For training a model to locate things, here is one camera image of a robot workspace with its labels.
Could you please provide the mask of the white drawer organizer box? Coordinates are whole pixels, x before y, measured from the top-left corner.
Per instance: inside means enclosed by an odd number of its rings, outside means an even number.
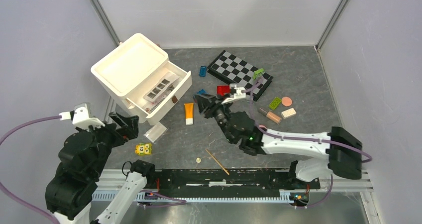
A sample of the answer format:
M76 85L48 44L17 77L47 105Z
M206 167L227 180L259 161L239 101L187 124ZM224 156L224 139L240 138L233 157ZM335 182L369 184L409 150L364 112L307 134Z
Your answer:
M172 92L152 112L143 107L143 96L167 72L180 76ZM130 115L139 116L139 123L157 124L181 99L192 85L191 71L185 71L169 60L169 55L141 33L136 33L91 67L91 73L101 83L117 105Z

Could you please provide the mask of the orange white cream tube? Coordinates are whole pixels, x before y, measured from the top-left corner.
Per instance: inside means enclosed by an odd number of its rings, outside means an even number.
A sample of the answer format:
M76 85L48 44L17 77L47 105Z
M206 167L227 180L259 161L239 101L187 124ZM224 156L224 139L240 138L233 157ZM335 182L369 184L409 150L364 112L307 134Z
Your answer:
M194 103L185 103L185 124L193 125L194 124Z

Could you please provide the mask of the black grey checkerboard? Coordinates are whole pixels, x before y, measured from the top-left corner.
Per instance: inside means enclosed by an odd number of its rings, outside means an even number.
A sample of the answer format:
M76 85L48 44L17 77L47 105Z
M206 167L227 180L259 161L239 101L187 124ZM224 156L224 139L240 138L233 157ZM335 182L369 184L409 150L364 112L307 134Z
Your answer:
M261 84L253 91L253 100L257 101L271 84L273 76L249 62L223 50L207 66L207 72L226 84L238 84L250 89L255 84L254 75L262 71Z

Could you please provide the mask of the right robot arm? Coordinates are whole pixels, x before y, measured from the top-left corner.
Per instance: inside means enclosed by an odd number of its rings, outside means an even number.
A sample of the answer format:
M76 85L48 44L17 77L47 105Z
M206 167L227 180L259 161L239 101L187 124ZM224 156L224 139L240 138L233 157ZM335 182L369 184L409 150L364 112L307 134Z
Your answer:
M214 118L227 141L244 153L292 154L307 160L291 163L287 175L293 188L300 188L317 177L334 174L359 180L362 177L362 143L346 129L333 126L330 132L291 133L260 128L246 112L232 112L224 97L194 95L200 114Z

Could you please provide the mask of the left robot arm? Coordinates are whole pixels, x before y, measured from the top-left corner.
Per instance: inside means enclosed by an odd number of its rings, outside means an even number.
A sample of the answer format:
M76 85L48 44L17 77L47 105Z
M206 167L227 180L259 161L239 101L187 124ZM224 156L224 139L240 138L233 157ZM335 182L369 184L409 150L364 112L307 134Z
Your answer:
M138 137L139 116L111 112L112 123L67 113L77 130L59 151L60 163L45 191L47 209L61 224L88 224L92 194L115 147Z

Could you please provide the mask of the wooden stick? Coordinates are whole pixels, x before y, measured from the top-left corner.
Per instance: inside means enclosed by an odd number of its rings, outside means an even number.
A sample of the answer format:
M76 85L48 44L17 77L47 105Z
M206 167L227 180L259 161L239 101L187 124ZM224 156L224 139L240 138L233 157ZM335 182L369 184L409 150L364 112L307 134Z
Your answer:
M229 171L217 160L217 158L208 150L205 149L207 154L216 162L216 164L223 170L226 175L230 175Z

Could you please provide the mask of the green lego plate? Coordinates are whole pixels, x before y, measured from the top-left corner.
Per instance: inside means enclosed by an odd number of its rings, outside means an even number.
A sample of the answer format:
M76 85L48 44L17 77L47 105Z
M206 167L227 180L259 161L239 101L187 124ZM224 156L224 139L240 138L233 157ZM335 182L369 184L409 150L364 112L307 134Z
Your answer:
M257 69L253 72L253 80L256 80L258 77L262 76L265 73L263 68Z

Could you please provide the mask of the concealer tube grey cap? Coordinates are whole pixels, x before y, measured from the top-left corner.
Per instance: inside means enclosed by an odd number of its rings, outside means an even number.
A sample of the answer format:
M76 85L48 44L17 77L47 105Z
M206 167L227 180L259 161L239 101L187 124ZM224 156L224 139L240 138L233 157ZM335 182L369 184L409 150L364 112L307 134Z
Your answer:
M258 112L276 124L279 124L282 120L280 116L274 114L271 111L266 111L263 108L259 108Z

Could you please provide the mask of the blue red lego stack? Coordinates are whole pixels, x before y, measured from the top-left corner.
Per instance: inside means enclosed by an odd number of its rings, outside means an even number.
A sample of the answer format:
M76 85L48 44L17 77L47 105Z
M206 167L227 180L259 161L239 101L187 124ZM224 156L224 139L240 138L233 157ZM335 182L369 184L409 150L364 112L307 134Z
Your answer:
M201 89L200 91L197 92L197 94L206 94L207 92L204 89Z

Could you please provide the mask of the yellow owl number block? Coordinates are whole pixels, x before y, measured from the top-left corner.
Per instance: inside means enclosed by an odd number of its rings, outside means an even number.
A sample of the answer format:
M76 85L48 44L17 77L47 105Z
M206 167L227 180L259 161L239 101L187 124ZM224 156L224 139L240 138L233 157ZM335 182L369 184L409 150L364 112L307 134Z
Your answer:
M135 154L138 156L145 156L152 154L152 144L151 143L140 143L135 146Z

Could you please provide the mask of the small pink round puff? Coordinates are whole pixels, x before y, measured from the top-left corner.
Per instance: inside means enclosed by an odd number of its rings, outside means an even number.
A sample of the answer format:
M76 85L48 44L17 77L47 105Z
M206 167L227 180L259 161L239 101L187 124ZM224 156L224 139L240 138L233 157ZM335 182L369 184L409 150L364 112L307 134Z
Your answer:
M290 97L282 97L281 104L284 105L285 107L289 107L293 104L293 101Z

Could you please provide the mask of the clear false eyelash case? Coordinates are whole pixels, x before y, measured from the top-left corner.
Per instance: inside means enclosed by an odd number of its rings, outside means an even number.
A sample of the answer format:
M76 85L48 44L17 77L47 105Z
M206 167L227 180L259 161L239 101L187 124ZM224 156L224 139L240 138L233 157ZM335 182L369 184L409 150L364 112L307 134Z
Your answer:
M147 113L152 113L167 97L168 95L163 94L160 97L158 97L155 101L147 102L146 105L143 107L143 109Z

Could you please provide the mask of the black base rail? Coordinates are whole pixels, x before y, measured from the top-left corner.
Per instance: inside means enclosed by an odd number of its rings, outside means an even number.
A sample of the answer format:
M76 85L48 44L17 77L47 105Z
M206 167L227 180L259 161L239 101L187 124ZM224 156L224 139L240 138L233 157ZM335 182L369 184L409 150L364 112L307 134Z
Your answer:
M172 198L265 198L279 191L320 189L311 182L294 179L287 169L161 169L147 177L147 190Z

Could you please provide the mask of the cream lego brick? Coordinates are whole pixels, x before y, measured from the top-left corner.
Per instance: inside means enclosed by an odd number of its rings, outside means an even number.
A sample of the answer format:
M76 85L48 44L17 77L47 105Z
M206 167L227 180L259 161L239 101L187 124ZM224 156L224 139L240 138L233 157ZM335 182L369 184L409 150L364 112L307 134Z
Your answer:
M295 116L296 114L297 114L297 112L294 108L290 108L290 109L287 109L287 110L281 112L281 116L282 116L283 119L290 118L292 116Z

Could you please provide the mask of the small blue lego brick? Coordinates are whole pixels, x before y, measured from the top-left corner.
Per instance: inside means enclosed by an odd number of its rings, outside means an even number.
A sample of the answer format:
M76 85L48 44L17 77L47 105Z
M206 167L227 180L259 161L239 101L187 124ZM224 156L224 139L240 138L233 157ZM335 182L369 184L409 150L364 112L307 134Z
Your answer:
M199 76L205 77L207 75L207 66L201 66L199 70Z

